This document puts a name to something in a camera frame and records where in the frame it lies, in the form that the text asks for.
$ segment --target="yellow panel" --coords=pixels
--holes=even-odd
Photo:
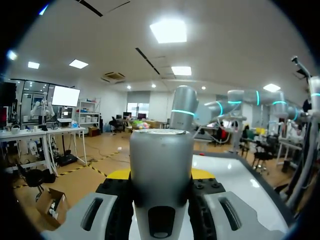
[[[130,168],[114,171],[108,175],[108,179],[128,179],[130,174]],[[205,170],[192,168],[193,179],[214,179],[215,176]]]
[[[205,170],[192,168],[192,178],[193,179],[214,179],[215,175]]]
[[[110,173],[107,179],[129,179],[130,168],[121,169]]]

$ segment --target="window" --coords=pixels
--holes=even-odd
[[[132,117],[137,117],[138,114],[145,114],[146,117],[148,117],[149,103],[128,102],[126,111],[131,113]]]

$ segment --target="shelf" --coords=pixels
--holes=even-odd
[[[98,112],[76,112],[76,114],[84,114],[84,115],[99,115]]]
[[[84,124],[98,124],[98,122],[81,122],[79,125],[84,125]]]
[[[93,102],[93,101],[80,101],[82,104],[97,104],[98,102]]]

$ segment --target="monitor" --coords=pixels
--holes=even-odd
[[[124,111],[123,112],[123,119],[126,120],[127,117],[131,116],[131,112],[128,112],[128,111]]]
[[[138,119],[146,119],[147,118],[147,114],[145,113],[138,113]]]
[[[16,84],[0,82],[0,106],[11,107],[16,99]]]
[[[78,104],[79,94],[79,89],[55,86],[52,98],[52,105],[76,107]]]

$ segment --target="glass wall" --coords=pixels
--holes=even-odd
[[[34,108],[36,102],[41,103],[42,100],[51,102],[54,95],[56,84],[31,81],[23,79],[7,79],[6,82],[16,84],[16,99],[18,102],[16,111],[16,121],[20,124],[21,128],[25,126],[34,125],[38,123],[40,116],[40,110],[37,109],[34,112],[34,116],[31,116],[31,110]],[[47,123],[53,123],[57,120],[59,106],[52,106],[54,116],[47,117]]]

